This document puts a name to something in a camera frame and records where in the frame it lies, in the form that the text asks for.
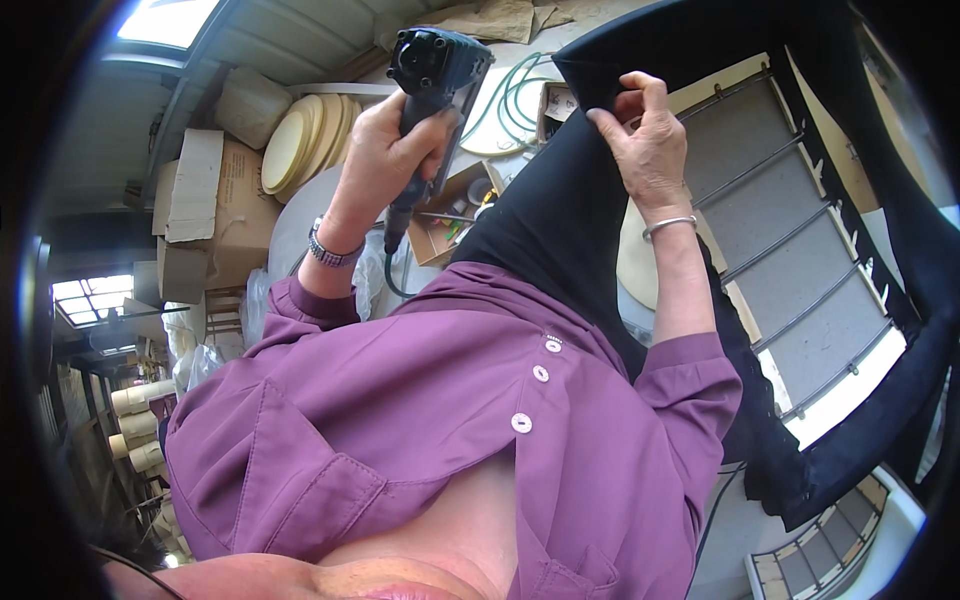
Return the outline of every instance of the pneumatic staple gun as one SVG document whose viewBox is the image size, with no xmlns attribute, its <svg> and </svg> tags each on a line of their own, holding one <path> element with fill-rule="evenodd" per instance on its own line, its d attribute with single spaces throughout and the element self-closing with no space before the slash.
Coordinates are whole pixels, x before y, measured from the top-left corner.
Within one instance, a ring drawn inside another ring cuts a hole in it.
<svg viewBox="0 0 960 600">
<path fill-rule="evenodd" d="M 453 153 L 492 63 L 493 54 L 486 46 L 462 34 L 430 27 L 412 27 L 397 33 L 387 77 L 407 94 L 400 135 L 406 135 L 420 121 L 444 108 L 456 108 L 462 117 L 450 136 L 437 176 L 426 181 L 418 171 L 387 209 L 383 243 L 388 265 L 410 225 L 414 205 L 444 190 Z"/>
</svg>

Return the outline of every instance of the woman's left hand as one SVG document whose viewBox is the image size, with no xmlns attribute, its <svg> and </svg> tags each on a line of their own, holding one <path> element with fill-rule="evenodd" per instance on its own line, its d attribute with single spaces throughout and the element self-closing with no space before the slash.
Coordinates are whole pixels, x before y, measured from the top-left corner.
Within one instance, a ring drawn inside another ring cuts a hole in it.
<svg viewBox="0 0 960 600">
<path fill-rule="evenodd" d="M 353 126 L 347 162 L 327 218 L 369 228 L 420 169 L 431 180 L 457 125 L 455 109 L 441 110 L 400 136 L 402 90 L 364 111 Z"/>
</svg>

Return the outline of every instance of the wristwatch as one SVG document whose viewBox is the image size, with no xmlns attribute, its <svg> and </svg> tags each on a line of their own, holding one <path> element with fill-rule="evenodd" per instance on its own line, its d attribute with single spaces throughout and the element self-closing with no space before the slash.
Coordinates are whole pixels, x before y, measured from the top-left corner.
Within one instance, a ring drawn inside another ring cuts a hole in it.
<svg viewBox="0 0 960 600">
<path fill-rule="evenodd" d="M 364 247 L 367 246 L 367 240 L 361 242 L 360 248 L 349 254 L 331 252 L 321 246 L 320 242 L 317 241 L 317 231 L 320 229 L 320 223 L 322 223 L 323 220 L 323 215 L 317 217 L 317 220 L 313 222 L 313 227 L 310 229 L 310 253 L 313 254 L 313 257 L 319 260 L 321 264 L 327 267 L 333 267 L 334 269 L 348 267 L 359 260 L 360 254 L 363 253 Z"/>
</svg>

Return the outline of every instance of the skin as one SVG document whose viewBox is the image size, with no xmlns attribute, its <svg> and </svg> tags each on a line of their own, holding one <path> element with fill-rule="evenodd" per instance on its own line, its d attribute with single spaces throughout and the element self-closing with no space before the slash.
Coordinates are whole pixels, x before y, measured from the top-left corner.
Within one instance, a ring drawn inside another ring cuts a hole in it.
<svg viewBox="0 0 960 600">
<path fill-rule="evenodd" d="M 594 108 L 588 118 L 607 140 L 624 186 L 648 224 L 693 214 L 683 190 L 686 133 L 666 107 L 666 85 L 638 71 L 620 82 L 627 91 L 617 96 L 613 113 Z M 398 91 L 364 112 L 353 129 L 340 185 L 317 233 L 332 252 L 358 248 L 413 173 L 419 169 L 430 179 L 440 165 L 458 115 L 438 113 L 400 137 L 405 100 Z M 715 331 L 707 271 L 693 226 L 660 228 L 652 240 L 660 284 L 655 342 Z M 352 267 L 326 267 L 308 254 L 298 278 L 316 296 L 346 298 L 352 272 Z M 502 599 L 516 570 L 515 511 L 513 459 L 493 457 L 451 478 L 423 515 L 345 544 L 319 564 L 242 554 L 156 576 L 191 600 Z M 125 566 L 108 564 L 104 571 L 121 598 L 169 598 Z"/>
</svg>

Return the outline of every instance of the hand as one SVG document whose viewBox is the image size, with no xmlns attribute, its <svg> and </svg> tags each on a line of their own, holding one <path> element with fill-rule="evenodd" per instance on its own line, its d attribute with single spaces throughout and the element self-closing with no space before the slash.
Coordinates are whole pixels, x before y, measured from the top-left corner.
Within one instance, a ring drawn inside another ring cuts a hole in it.
<svg viewBox="0 0 960 600">
<path fill-rule="evenodd" d="M 442 110 L 401 137 L 400 115 L 406 99 L 397 90 L 357 118 L 327 219 L 356 223 L 366 231 L 418 168 L 425 180 L 436 175 L 459 113 Z"/>
<path fill-rule="evenodd" d="M 666 107 L 666 84 L 640 71 L 620 82 L 628 89 L 616 97 L 615 116 L 591 108 L 587 117 L 607 140 L 624 187 L 647 223 L 692 214 L 684 192 L 686 131 Z M 635 132 L 622 125 L 637 117 Z"/>
</svg>

